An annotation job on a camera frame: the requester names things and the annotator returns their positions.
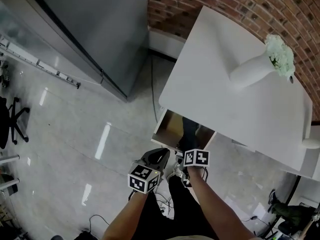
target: forearm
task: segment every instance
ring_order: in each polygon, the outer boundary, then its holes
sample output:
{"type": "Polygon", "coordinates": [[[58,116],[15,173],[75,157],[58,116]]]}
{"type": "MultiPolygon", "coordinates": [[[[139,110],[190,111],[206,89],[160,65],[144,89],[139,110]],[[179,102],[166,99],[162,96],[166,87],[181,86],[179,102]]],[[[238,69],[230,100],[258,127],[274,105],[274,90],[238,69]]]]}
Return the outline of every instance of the forearm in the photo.
{"type": "Polygon", "coordinates": [[[249,240],[255,237],[200,175],[190,175],[190,183],[205,218],[220,240],[249,240]]]}
{"type": "Polygon", "coordinates": [[[148,195],[136,192],[106,229],[102,240],[130,240],[138,226],[148,195]]]}

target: desk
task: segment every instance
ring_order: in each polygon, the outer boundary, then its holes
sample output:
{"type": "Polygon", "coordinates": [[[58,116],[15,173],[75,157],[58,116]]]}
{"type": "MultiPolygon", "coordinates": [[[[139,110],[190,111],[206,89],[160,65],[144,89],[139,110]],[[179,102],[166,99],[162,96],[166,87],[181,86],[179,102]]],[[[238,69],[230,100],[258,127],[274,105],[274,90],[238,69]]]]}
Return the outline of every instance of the desk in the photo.
{"type": "Polygon", "coordinates": [[[312,101],[299,81],[272,72],[237,91],[229,73],[265,51],[237,23],[203,7],[159,98],[164,108],[300,170],[312,101]]]}

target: hand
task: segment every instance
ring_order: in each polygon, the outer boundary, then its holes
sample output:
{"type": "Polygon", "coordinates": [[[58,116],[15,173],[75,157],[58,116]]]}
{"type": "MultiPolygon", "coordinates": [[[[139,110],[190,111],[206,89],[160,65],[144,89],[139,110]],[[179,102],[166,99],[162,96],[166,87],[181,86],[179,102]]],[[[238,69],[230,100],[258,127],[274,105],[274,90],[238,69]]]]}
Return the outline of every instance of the hand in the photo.
{"type": "Polygon", "coordinates": [[[201,178],[204,174],[203,168],[196,168],[195,166],[188,166],[187,167],[188,173],[190,178],[201,178]]]}

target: table drawer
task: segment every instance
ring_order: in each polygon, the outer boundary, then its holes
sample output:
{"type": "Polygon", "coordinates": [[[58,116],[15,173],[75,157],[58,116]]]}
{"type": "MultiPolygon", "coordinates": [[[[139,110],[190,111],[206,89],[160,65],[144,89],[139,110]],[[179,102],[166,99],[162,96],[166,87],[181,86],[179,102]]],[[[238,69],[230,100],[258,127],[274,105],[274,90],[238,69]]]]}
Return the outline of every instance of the table drawer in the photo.
{"type": "MultiPolygon", "coordinates": [[[[151,138],[152,142],[181,153],[177,145],[184,134],[182,116],[165,109],[151,138]]],[[[200,149],[205,150],[214,139],[216,132],[203,125],[196,131],[200,149]]]]}

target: brick wall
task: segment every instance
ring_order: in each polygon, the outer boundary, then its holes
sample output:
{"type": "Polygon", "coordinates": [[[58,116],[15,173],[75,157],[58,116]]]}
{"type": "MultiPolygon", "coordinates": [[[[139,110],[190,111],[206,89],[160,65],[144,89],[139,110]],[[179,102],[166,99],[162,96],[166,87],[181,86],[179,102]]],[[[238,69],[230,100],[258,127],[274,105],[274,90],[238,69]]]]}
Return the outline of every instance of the brick wall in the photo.
{"type": "Polygon", "coordinates": [[[186,39],[203,5],[262,41],[268,33],[280,35],[313,101],[312,119],[320,121],[320,0],[148,0],[149,26],[186,39]]]}

